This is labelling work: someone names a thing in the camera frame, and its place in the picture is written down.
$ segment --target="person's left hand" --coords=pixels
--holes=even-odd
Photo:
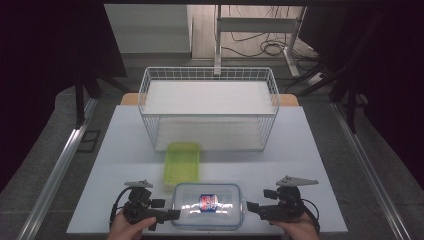
[[[156,218],[146,218],[134,225],[131,225],[124,214],[120,211],[113,220],[107,240],[132,240],[140,239],[143,229],[148,228],[156,222]]]

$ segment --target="white wall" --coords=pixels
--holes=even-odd
[[[190,52],[186,5],[105,4],[121,53]]]

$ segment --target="person's right hand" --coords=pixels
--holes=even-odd
[[[303,213],[297,222],[287,223],[270,221],[270,223],[281,227],[284,233],[293,240],[319,240],[314,223],[306,213]]]

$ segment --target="wooden floor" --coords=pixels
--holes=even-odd
[[[213,5],[195,5],[193,8],[193,45],[192,45],[192,58],[193,59],[212,59],[214,58],[215,50],[215,19],[217,15],[217,7]],[[300,12],[300,7],[277,7],[277,6],[237,6],[237,5],[223,5],[222,17],[261,17],[261,18],[295,18]],[[256,55],[261,53],[261,43],[265,40],[279,40],[281,42],[289,42],[291,34],[274,34],[266,33],[249,40],[236,41],[246,39],[260,33],[222,33],[221,46],[222,58],[245,58],[234,51],[224,49],[231,48],[244,55]],[[305,51],[307,47],[301,41],[297,41],[295,45],[296,51]],[[281,49],[276,47],[269,47],[267,49],[270,53],[278,53]],[[283,58],[284,55],[271,56],[262,53],[260,58]]]

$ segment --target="white table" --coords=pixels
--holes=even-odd
[[[70,234],[109,231],[109,216],[125,181],[147,179],[153,183],[152,198],[172,205],[172,191],[162,181],[165,153],[153,150],[137,106],[117,106],[96,162],[69,224]],[[302,107],[281,107],[263,152],[202,152],[202,182],[236,183],[245,200],[276,204],[263,197],[263,189],[275,190],[285,175],[316,179],[318,185],[299,187],[302,198],[320,211],[321,232],[346,232],[328,176],[316,148]],[[122,206],[127,195],[121,199]],[[246,211],[243,225],[232,232],[181,231],[171,222],[158,224],[145,235],[278,235],[282,230]]]

